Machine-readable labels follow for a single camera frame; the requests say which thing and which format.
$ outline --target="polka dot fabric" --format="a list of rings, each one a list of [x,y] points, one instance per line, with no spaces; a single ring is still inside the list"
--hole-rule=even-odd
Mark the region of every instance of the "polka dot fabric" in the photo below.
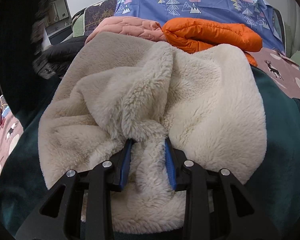
[[[258,68],[271,77],[288,97],[300,98],[300,67],[296,63],[267,48],[250,54],[258,63]]]
[[[4,125],[0,126],[0,174],[22,133],[23,128],[19,120],[9,110],[5,116]]]

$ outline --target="fleece blanket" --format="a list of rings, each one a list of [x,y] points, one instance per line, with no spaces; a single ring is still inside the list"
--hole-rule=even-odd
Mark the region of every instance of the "fleece blanket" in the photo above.
[[[169,185],[167,135],[187,158],[228,168],[245,183],[266,152],[263,102],[247,58],[229,44],[188,54],[167,42],[100,33],[78,53],[40,120],[46,185],[69,169],[92,169],[133,138],[128,184],[111,197],[114,230],[180,228],[186,196]]]
[[[131,16],[112,16],[104,19],[88,36],[85,44],[100,32],[120,33],[150,41],[167,41],[158,22]]]

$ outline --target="black gripper frame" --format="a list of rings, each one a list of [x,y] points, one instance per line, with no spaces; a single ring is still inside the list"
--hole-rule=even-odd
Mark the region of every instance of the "black gripper frame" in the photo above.
[[[131,147],[128,139],[120,152],[90,171],[66,172],[26,218],[16,240],[79,240],[83,195],[89,190],[86,240],[113,239],[110,191],[121,192],[127,183]]]
[[[175,191],[186,190],[183,240],[279,240],[281,236],[239,180],[228,170],[208,171],[187,162],[166,139]],[[213,207],[208,200],[212,191]]]

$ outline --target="blue gripper pad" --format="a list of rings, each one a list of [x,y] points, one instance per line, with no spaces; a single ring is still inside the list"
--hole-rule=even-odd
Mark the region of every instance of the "blue gripper pad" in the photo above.
[[[175,190],[177,188],[176,169],[173,164],[173,160],[171,157],[171,152],[167,140],[165,141],[165,155],[166,155],[166,168],[167,168],[169,182],[172,189]]]
[[[123,149],[127,149],[127,152],[124,155],[124,160],[122,163],[121,173],[120,173],[120,183],[119,186],[121,190],[123,190],[124,186],[127,185],[128,176],[129,176],[129,170],[130,170],[130,161],[131,161],[131,148],[133,145],[132,139],[127,140],[128,147],[126,148],[126,145]]]

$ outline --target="cloth pile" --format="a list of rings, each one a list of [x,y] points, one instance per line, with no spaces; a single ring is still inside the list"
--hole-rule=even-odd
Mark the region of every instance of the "cloth pile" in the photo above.
[[[175,18],[167,21],[161,29],[158,22],[130,16],[105,18],[88,36],[85,44],[100,32],[120,33],[151,41],[167,41],[188,53],[209,49],[218,44],[231,44],[245,52],[249,63],[257,62],[247,51],[258,52],[262,39],[244,24],[218,23],[194,18]]]
[[[166,136],[204,168],[226,167],[247,182],[263,161],[267,138],[244,53],[222,44],[188,54],[167,42],[100,33],[78,53],[40,120],[46,185],[69,169],[92,169],[133,138],[128,185],[112,195],[114,230],[180,228],[185,194],[169,185]]]

